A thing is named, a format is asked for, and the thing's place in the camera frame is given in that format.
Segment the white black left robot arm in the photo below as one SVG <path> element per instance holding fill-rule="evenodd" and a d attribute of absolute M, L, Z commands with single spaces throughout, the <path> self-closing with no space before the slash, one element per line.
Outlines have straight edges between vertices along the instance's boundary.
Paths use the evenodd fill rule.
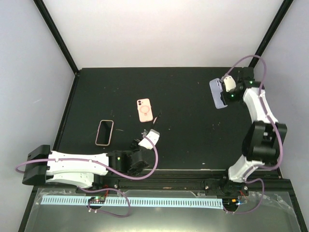
<path fill-rule="evenodd" d="M 144 180 L 158 166 L 156 144 L 160 133 L 155 130 L 159 117 L 152 119 L 150 130 L 135 139 L 129 150 L 115 150 L 94 155 L 66 154 L 41 145 L 28 154 L 27 161 L 16 166 L 23 174 L 22 184 L 28 186 L 46 183 L 75 185 L 98 193 L 103 189 L 101 176 L 116 174 L 129 180 Z"/>

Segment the pink phone case with ring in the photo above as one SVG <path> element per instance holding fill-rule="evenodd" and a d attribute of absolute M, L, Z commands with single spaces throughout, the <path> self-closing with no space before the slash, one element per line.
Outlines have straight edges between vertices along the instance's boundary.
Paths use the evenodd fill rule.
<path fill-rule="evenodd" d="M 152 107 L 149 99 L 137 100 L 137 110 L 140 122 L 149 122 L 153 120 Z"/>

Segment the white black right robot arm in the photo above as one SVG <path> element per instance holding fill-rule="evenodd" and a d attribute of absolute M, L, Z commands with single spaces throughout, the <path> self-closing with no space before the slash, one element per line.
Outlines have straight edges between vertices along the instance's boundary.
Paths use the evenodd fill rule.
<path fill-rule="evenodd" d="M 235 80 L 229 74 L 225 74 L 219 83 L 223 104 L 243 101 L 252 121 L 242 142 L 240 158 L 227 169 L 226 179 L 219 183 L 220 191 L 230 195 L 243 187 L 255 170 L 279 168 L 283 159 L 283 142 L 287 126 L 280 123 L 271 112 L 263 82 L 246 76 Z"/>

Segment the lilac phone case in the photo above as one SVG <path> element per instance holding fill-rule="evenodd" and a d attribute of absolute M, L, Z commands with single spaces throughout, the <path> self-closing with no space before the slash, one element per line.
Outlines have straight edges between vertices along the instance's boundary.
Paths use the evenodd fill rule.
<path fill-rule="evenodd" d="M 221 98 L 221 93 L 223 91 L 222 89 L 222 83 L 220 82 L 219 78 L 213 79 L 209 82 L 212 98 L 215 104 L 216 109 L 223 109 L 226 108 L 227 105 L 224 103 L 224 101 Z"/>

